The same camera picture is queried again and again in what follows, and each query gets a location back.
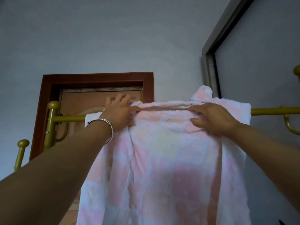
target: silver bracelet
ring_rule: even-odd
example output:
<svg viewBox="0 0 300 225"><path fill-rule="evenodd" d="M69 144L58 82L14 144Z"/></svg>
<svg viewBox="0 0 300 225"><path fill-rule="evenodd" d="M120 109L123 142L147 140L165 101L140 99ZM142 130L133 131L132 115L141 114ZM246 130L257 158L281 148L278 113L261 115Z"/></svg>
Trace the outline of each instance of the silver bracelet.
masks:
<svg viewBox="0 0 300 225"><path fill-rule="evenodd" d="M111 122L107 121L106 119L97 118L97 119L95 119L95 120L91 120L90 122L88 122L87 126L88 126L89 124L91 124L93 121L97 121L97 120L105 121L105 122L111 127L111 129L112 129L112 135L111 135L111 137L109 138L109 140L105 143L105 144L107 144L107 143L109 143L109 142L113 139L113 125L111 124Z"/></svg>

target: ball finial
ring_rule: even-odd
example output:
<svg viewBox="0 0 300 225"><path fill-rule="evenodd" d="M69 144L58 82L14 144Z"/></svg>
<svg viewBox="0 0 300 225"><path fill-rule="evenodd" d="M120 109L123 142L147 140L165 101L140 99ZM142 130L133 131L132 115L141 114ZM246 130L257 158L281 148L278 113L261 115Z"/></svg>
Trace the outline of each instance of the ball finial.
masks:
<svg viewBox="0 0 300 225"><path fill-rule="evenodd" d="M29 140L26 140L26 139L23 139L23 140L20 140L17 144L17 146L19 148L25 148L29 145Z"/></svg>
<svg viewBox="0 0 300 225"><path fill-rule="evenodd" d="M51 101L48 103L48 109L49 110L59 110L60 109L60 103L58 101Z"/></svg>
<svg viewBox="0 0 300 225"><path fill-rule="evenodd" d="M293 73L297 76L300 76L300 65L297 65L294 70Z"/></svg>

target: forearm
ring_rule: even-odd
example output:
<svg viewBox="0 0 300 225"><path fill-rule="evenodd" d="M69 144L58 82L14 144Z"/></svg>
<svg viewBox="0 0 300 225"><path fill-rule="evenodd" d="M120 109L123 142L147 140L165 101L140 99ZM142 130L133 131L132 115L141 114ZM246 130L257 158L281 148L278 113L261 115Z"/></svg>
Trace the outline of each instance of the forearm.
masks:
<svg viewBox="0 0 300 225"><path fill-rule="evenodd" d="M300 212L300 150L241 124L229 136Z"/></svg>
<svg viewBox="0 0 300 225"><path fill-rule="evenodd" d="M0 223L58 224L110 135L105 122L93 122L2 180Z"/></svg>

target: door panel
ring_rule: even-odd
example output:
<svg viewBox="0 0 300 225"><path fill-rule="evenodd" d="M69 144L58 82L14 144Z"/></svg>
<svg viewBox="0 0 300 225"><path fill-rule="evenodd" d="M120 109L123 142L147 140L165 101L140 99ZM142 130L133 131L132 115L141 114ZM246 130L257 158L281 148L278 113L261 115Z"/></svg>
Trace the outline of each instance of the door panel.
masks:
<svg viewBox="0 0 300 225"><path fill-rule="evenodd" d="M110 91L110 92L74 92L63 93L61 96L60 113L63 115L86 115L103 111L107 96L115 97L118 93L134 96L135 101L141 100L141 91ZM72 136L78 130L84 128L84 122L70 122L68 135ZM65 123L58 125L57 136L63 135ZM62 219L60 225L75 225L79 208L80 192L77 194L73 204Z"/></svg>
<svg viewBox="0 0 300 225"><path fill-rule="evenodd" d="M223 98L252 108L300 106L300 85L292 71L300 64L300 0L254 0L215 53ZM300 130L300 115L291 115ZM282 116L253 116L251 125L300 147ZM300 224L300 215L262 170L246 159L245 181L253 224Z"/></svg>

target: pink towel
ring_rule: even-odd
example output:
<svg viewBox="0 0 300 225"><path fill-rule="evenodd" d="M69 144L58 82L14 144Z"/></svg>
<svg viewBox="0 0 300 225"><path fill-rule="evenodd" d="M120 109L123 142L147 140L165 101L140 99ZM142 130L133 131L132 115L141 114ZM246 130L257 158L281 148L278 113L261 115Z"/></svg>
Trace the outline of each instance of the pink towel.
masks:
<svg viewBox="0 0 300 225"><path fill-rule="evenodd" d="M116 134L88 173L77 224L251 224L245 153L193 126L189 119L197 116L183 110L203 103L250 122L250 104L212 98L207 86L189 102L136 103L142 109L136 126Z"/></svg>

